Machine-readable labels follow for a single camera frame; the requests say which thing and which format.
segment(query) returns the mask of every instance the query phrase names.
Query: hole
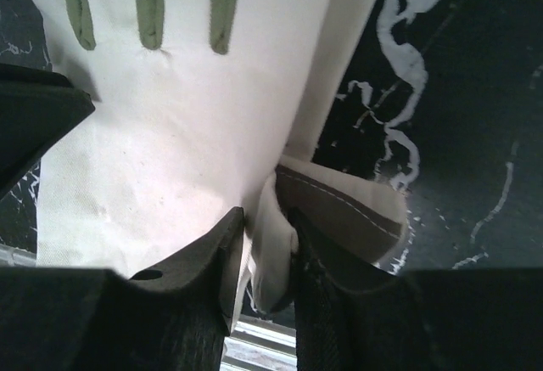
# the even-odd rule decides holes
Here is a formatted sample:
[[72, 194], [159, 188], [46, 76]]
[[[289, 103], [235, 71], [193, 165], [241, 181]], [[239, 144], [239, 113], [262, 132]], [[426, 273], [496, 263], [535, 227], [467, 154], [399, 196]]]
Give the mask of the hole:
[[155, 280], [160, 278], [162, 278], [162, 271], [156, 269], [144, 269], [132, 276], [132, 280]]

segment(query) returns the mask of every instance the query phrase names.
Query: green glove stripe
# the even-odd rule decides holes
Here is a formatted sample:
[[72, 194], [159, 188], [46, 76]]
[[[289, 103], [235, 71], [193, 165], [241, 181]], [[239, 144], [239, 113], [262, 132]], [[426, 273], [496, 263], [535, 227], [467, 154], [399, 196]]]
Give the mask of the green glove stripe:
[[142, 45], [156, 50], [162, 45], [164, 0], [136, 0], [137, 23]]
[[77, 41], [86, 50], [93, 50], [96, 42], [92, 31], [92, 16], [88, 0], [66, 0], [66, 8]]
[[211, 0], [210, 45], [218, 54], [228, 53], [237, 0]]

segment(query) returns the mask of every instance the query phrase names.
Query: glove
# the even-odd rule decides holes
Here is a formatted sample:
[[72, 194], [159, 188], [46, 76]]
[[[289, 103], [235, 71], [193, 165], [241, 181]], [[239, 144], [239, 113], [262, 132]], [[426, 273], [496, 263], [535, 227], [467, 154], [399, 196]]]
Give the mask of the glove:
[[291, 130], [311, 157], [374, 0], [33, 1], [53, 70], [96, 106], [42, 158], [37, 263], [131, 277], [240, 205], [272, 307], [297, 245], [274, 168]]

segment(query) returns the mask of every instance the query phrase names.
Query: black marble surface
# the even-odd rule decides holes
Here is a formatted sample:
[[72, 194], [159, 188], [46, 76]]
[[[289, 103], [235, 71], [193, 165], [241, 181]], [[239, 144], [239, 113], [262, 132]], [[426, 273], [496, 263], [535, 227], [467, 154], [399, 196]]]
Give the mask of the black marble surface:
[[[543, 0], [395, 1], [376, 2], [314, 161], [407, 194], [388, 272], [542, 266]], [[31, 0], [0, 0], [0, 61], [49, 67]], [[0, 242], [36, 251], [38, 177], [0, 203]]]
[[[0, 0], [0, 62], [51, 69], [42, 17], [31, 0]], [[0, 200], [0, 242], [34, 253], [39, 177], [37, 165]]]

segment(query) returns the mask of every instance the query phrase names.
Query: gray fabric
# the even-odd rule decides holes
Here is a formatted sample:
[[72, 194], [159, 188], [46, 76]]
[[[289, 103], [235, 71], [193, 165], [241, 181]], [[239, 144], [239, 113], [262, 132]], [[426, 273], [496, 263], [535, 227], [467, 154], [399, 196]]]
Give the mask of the gray fabric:
[[218, 54], [228, 53], [237, 0], [211, 0], [210, 45]]
[[136, 7], [142, 45], [150, 50], [160, 48], [164, 28], [164, 0], [136, 0]]
[[278, 166], [277, 198], [284, 210], [297, 208], [333, 240], [363, 261], [375, 262], [401, 239], [395, 222], [347, 194], [285, 166]]
[[66, 9], [77, 41], [86, 50], [93, 50], [96, 42], [92, 31], [92, 16], [88, 0], [66, 0]]

